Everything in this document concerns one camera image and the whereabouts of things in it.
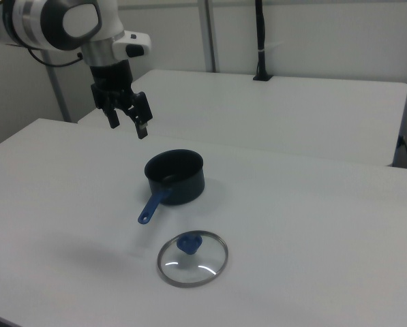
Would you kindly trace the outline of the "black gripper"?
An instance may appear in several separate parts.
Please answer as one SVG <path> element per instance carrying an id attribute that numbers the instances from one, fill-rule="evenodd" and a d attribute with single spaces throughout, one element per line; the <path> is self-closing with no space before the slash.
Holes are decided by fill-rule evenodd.
<path id="1" fill-rule="evenodd" d="M 144 92 L 132 91 L 133 75 L 128 60 L 102 66 L 90 67 L 94 83 L 91 85 L 95 106 L 102 109 L 109 125 L 115 129 L 120 125 L 116 108 L 127 110 L 134 122 L 138 138 L 148 136 L 147 123 L 153 118 Z"/>

